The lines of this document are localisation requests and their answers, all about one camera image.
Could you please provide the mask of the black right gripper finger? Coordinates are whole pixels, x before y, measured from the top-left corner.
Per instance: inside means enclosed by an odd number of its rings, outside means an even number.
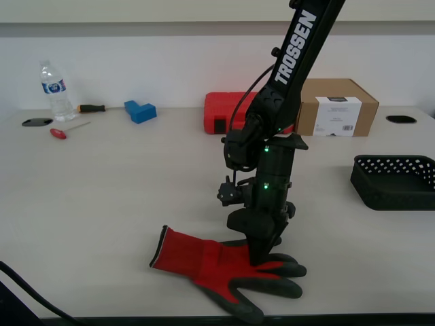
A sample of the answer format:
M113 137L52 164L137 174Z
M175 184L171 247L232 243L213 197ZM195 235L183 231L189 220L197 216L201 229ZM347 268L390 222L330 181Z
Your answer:
M271 252L271 249L276 244L276 236L272 235L268 238L256 238L254 236L246 236L249 262L252 266L263 264Z
M281 242L282 242L281 235L283 234L283 232L285 231L287 226L288 226L288 220L275 222L274 227L273 227L273 233L271 236L270 245L268 248L269 253L271 252L271 250L274 247L281 244Z

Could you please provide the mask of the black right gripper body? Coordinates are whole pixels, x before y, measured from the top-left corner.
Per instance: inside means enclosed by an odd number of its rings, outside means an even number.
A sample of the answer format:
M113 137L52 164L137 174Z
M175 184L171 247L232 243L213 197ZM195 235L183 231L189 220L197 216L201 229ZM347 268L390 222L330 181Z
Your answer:
M295 213L294 205L288 202L291 186L288 176L257 176L239 181L229 199L231 204L243 207L229 214L227 227L255 241L273 241Z

